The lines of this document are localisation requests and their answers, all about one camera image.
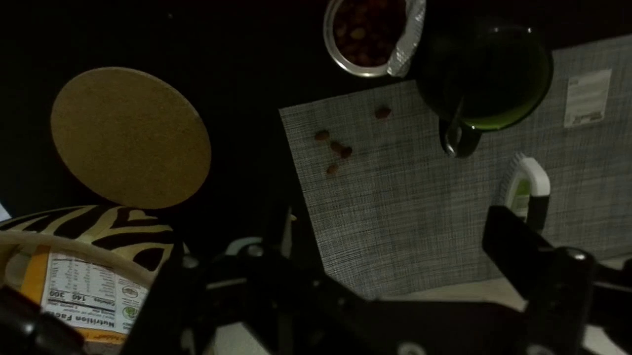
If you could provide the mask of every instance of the placemat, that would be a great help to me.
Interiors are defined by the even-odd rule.
[[[543,232],[551,242],[596,256],[630,252],[630,55],[632,35],[557,51],[543,104],[521,124],[486,134],[466,159],[440,149],[438,118],[415,80],[282,108],[326,272],[363,295],[498,276],[480,240],[515,151],[537,157],[551,177]],[[571,76],[600,69],[612,69],[606,118],[565,128]],[[391,114],[377,118],[379,106]],[[353,153],[338,157],[314,138],[320,130]],[[336,175],[326,171],[334,161]]]

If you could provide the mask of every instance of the white paper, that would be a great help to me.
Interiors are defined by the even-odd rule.
[[[73,327],[128,333],[144,297],[144,286],[103,266],[49,254],[41,307]]]
[[[606,118],[612,69],[569,78],[565,126],[594,124]]]

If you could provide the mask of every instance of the dark table surface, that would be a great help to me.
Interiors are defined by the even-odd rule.
[[[73,75],[124,65],[182,90],[213,144],[201,191],[158,215],[184,230],[197,252],[270,232],[286,205],[302,201],[276,110],[391,82],[353,78],[330,61],[320,33],[324,7],[326,0],[2,2],[0,201],[16,215],[103,203],[57,157],[49,110]],[[620,31],[555,25],[557,35],[547,39],[557,47]]]

